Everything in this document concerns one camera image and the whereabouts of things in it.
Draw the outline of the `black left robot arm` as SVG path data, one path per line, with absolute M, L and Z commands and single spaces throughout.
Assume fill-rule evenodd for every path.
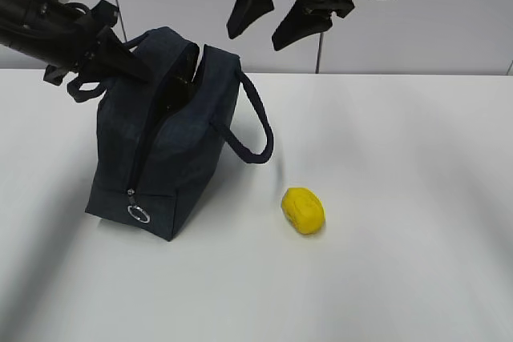
M 88 82 L 125 76 L 151 78 L 148 66 L 112 27 L 119 8 L 100 0 L 93 8 L 57 0 L 1 0 L 1 44 L 48 65 L 45 80 L 59 85 L 66 74 Z

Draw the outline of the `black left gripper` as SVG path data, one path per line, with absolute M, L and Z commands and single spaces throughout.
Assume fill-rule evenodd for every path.
M 114 34 L 119 8 L 100 0 L 93 8 L 79 2 L 59 4 L 66 16 L 51 35 L 48 65 L 43 80 L 59 86 L 64 77 L 76 73 L 75 85 L 99 82 L 105 78 L 126 77 L 149 82 L 151 70 Z

